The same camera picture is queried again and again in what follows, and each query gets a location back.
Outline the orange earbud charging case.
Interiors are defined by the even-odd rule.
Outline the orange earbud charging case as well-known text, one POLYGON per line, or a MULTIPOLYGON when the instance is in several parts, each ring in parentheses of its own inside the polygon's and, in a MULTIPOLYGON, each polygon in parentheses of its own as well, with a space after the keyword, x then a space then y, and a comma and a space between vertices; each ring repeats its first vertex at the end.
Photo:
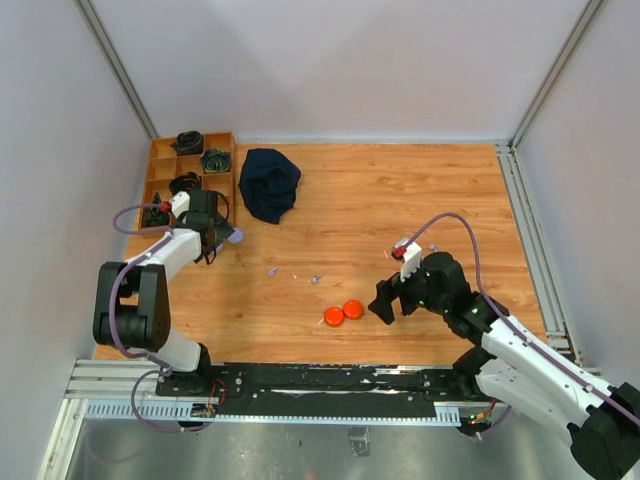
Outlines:
POLYGON ((344 311, 339 307, 329 307, 324 311, 323 322, 330 327, 339 327, 344 320, 344 311))

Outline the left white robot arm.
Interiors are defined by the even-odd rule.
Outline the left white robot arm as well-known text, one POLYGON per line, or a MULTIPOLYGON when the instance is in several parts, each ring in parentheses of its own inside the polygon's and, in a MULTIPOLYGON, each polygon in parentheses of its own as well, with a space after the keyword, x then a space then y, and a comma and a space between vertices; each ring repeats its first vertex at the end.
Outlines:
MULTIPOLYGON (((173 221, 149 229, 160 238, 143 252, 101 266, 93 338, 128 359, 147 359, 165 372, 179 372, 181 386, 200 396, 212 388, 214 371, 204 365, 205 347, 172 327, 168 286, 185 266, 213 263, 238 230, 230 223, 229 200, 218 191, 180 191, 165 202, 127 207, 122 213, 152 209, 167 212, 173 221)), ((122 213, 114 216, 114 229, 139 235, 119 225, 122 213)))

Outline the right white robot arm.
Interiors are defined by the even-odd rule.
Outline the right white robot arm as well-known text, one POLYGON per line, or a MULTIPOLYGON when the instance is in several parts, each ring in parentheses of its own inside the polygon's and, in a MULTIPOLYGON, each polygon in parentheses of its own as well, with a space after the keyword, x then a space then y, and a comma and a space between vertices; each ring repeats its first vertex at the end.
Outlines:
POLYGON ((568 445, 594 479, 622 479, 639 461, 639 391, 614 386, 532 334, 504 306, 471 289, 447 252, 397 247, 401 268, 376 286, 369 310, 386 324, 422 308, 442 317, 471 349, 455 363, 453 387, 466 400, 481 394, 544 426, 568 445))

